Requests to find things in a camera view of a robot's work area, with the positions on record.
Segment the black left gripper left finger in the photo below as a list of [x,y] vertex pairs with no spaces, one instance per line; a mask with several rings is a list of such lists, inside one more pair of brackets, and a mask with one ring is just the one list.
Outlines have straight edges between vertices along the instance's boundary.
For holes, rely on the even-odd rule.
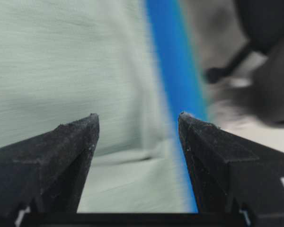
[[0,217],[20,208],[76,212],[99,138],[92,113],[0,148]]

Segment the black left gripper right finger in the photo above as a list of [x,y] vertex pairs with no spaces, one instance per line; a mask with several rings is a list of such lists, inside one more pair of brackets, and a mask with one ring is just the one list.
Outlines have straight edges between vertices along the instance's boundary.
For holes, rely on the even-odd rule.
[[182,112],[178,134],[199,212],[284,219],[284,153]]

